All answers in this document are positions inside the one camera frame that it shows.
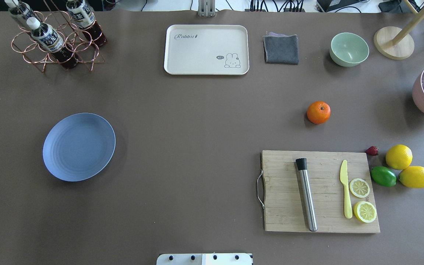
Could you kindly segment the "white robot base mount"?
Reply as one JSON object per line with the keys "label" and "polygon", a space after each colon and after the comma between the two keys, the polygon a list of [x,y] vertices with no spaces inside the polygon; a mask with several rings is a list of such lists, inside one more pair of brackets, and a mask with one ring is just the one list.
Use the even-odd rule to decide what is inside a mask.
{"label": "white robot base mount", "polygon": [[157,265],[253,265],[249,253],[185,253],[161,254]]}

